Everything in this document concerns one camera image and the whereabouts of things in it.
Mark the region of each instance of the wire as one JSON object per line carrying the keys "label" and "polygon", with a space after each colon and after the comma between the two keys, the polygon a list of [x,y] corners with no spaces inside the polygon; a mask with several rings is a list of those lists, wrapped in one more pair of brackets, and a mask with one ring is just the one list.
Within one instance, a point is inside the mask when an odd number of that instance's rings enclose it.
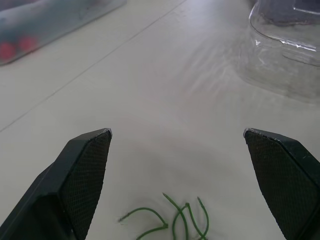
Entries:
{"label": "wire", "polygon": [[190,204],[189,204],[188,202],[185,204],[185,207],[188,208],[189,213],[190,213],[190,217],[191,217],[191,221],[192,221],[192,223],[193,223],[193,226],[194,226],[195,230],[197,231],[197,233],[200,235],[199,240],[206,240],[206,235],[207,235],[207,233],[208,233],[208,231],[209,231],[209,215],[208,215],[208,212],[207,212],[204,204],[202,203],[201,199],[200,199],[199,197],[198,197],[197,199],[198,199],[198,201],[199,201],[199,203],[200,203],[200,206],[201,206],[201,208],[203,209],[204,214],[205,214],[205,217],[206,217],[206,228],[205,228],[204,233],[202,233],[202,232],[200,231],[200,229],[198,228],[197,223],[196,223],[195,218],[194,218],[194,215],[193,215],[193,213],[192,213]]}
{"label": "wire", "polygon": [[[189,240],[188,224],[187,224],[187,220],[186,220],[186,217],[185,217],[184,213],[182,212],[180,207],[178,207],[178,205],[175,203],[175,201],[173,201],[167,194],[165,194],[165,193],[162,193],[162,194],[178,210],[179,215],[181,215],[182,220],[183,220],[183,224],[184,224],[184,230],[185,230],[185,240]],[[177,237],[174,234],[174,227],[172,227],[172,234],[173,234],[173,240],[176,240]]]}
{"label": "wire", "polygon": [[[183,213],[183,211],[185,209],[188,209],[189,211],[189,214],[190,214],[190,218],[191,218],[191,221],[192,221],[192,224],[195,228],[195,230],[197,231],[197,233],[200,235],[200,238],[199,240],[207,240],[206,238],[206,235],[208,234],[208,231],[209,231],[209,215],[208,215],[208,212],[206,210],[206,207],[204,206],[204,204],[202,203],[201,199],[198,197],[197,200],[201,206],[201,208],[203,209],[204,211],[204,214],[205,214],[205,218],[206,218],[206,228],[205,228],[205,231],[204,233],[202,233],[200,231],[200,229],[198,228],[197,226],[197,223],[195,221],[195,218],[194,218],[194,215],[193,215],[193,212],[191,210],[191,207],[190,207],[190,204],[187,202],[182,208],[180,208],[176,203],[175,201],[173,201],[167,194],[163,193],[163,196],[178,210],[177,214],[174,216],[174,219],[173,219],[173,223],[172,223],[172,236],[173,236],[173,240],[177,240],[177,235],[176,235],[176,223],[177,223],[177,219],[178,217],[181,215],[182,217],[182,220],[183,220],[183,224],[184,224],[184,229],[185,229],[185,239],[186,240],[189,240],[189,230],[188,230],[188,224],[187,224],[187,220],[186,220],[186,217]],[[143,234],[141,234],[140,236],[138,236],[136,238],[136,240],[140,240],[142,239],[143,237],[145,237],[146,235],[148,234],[151,234],[151,233],[154,233],[154,232],[157,232],[157,231],[161,231],[161,230],[165,230],[165,229],[168,229],[169,228],[169,225],[166,223],[166,221],[161,217],[161,215],[153,210],[152,208],[149,208],[149,207],[139,207],[139,208],[136,208],[130,212],[128,212],[126,215],[124,215],[123,217],[121,217],[118,222],[122,222],[123,220],[125,220],[126,218],[128,218],[130,215],[138,212],[138,211],[149,211],[149,212],[152,212],[154,213],[160,220],[161,222],[163,223],[163,226],[161,227],[156,227],[156,228],[153,228],[151,230],[148,230],[146,232],[144,232]]]}
{"label": "wire", "polygon": [[161,231],[161,230],[165,230],[165,229],[169,228],[168,223],[166,223],[166,221],[160,216],[160,214],[157,213],[157,211],[155,211],[155,210],[153,210],[152,208],[149,208],[149,207],[139,207],[139,208],[136,208],[136,209],[132,210],[131,212],[128,212],[128,213],[127,213],[126,215],[124,215],[123,217],[121,217],[121,218],[118,220],[118,222],[119,222],[119,223],[122,222],[123,220],[125,220],[126,218],[128,218],[130,215],[132,215],[132,214],[134,214],[134,213],[136,213],[136,212],[138,212],[138,211],[149,211],[149,212],[154,213],[154,214],[161,220],[161,222],[163,223],[163,226],[161,226],[161,227],[156,227],[156,228],[153,228],[153,229],[151,229],[151,230],[148,230],[148,231],[142,233],[140,236],[138,236],[138,237],[136,238],[136,240],[140,240],[140,239],[142,239],[143,237],[145,237],[145,236],[148,235],[148,234],[151,234],[151,233],[154,233],[154,232],[157,232],[157,231]]}

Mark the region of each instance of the textured grip pad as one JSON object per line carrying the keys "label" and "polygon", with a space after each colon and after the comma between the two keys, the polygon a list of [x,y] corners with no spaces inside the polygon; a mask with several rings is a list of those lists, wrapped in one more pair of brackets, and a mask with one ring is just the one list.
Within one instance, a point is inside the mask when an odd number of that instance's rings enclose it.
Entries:
{"label": "textured grip pad", "polygon": [[100,198],[106,171],[109,136],[94,138],[62,186],[61,201],[78,240],[86,239]]}
{"label": "textured grip pad", "polygon": [[[283,235],[287,240],[310,239],[304,236],[310,236],[317,218],[319,186],[300,164],[304,159],[296,159],[290,150],[310,153],[299,142],[274,133],[249,129],[244,137],[260,190]],[[320,173],[320,163],[315,161]]]}

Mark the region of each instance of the plastic packaging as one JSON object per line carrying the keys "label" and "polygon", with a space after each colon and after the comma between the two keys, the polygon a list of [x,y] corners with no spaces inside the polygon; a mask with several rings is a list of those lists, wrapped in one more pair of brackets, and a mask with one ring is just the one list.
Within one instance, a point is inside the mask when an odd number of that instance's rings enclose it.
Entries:
{"label": "plastic packaging", "polygon": [[123,5],[127,0],[0,0],[0,65]]}
{"label": "plastic packaging", "polygon": [[314,0],[259,0],[240,51],[247,80],[304,100],[320,99],[320,12]]}

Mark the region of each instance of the white surface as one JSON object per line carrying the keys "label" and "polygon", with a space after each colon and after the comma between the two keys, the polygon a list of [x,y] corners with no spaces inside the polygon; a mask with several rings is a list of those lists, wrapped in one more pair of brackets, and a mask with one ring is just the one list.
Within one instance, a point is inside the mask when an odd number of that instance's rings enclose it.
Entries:
{"label": "white surface", "polygon": [[[0,222],[82,133],[111,128],[88,240],[133,240],[178,203],[208,208],[213,240],[284,240],[259,190],[246,127],[298,139],[320,158],[317,106],[265,91],[234,70],[245,0],[129,0],[0,68]],[[146,239],[170,239],[170,230]],[[183,228],[178,231],[183,235]]]}

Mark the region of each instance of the red object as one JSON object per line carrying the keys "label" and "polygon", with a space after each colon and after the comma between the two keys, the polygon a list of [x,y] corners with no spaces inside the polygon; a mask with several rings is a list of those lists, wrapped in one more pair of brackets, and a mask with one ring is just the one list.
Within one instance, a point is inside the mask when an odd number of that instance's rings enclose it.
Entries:
{"label": "red object", "polygon": [[0,60],[9,62],[16,55],[16,48],[9,42],[0,43]]}
{"label": "red object", "polygon": [[37,39],[32,36],[25,36],[19,40],[19,48],[25,53],[29,53],[37,48]]}

